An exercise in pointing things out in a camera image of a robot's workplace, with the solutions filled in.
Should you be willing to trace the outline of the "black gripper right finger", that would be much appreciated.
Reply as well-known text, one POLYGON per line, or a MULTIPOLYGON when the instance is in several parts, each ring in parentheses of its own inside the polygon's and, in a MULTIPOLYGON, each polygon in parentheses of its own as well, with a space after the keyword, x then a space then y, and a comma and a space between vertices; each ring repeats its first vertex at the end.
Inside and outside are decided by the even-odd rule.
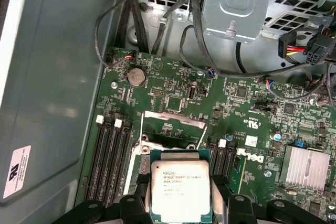
POLYGON ((218 223, 326 223, 286 200, 271 200, 262 207, 245 195, 233 194, 224 175, 212 175, 211 183, 212 207, 218 223))

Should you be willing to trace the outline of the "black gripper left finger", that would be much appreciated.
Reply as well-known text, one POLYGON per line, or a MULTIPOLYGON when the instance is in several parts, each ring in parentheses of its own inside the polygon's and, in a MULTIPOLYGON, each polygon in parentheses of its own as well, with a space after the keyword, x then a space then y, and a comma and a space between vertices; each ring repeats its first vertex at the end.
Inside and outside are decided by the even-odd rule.
POLYGON ((134 194, 124 195, 109 207, 98 200, 86 200, 55 220, 54 223, 152 223, 153 220, 145 209, 149 182, 149 174, 140 174, 134 194))

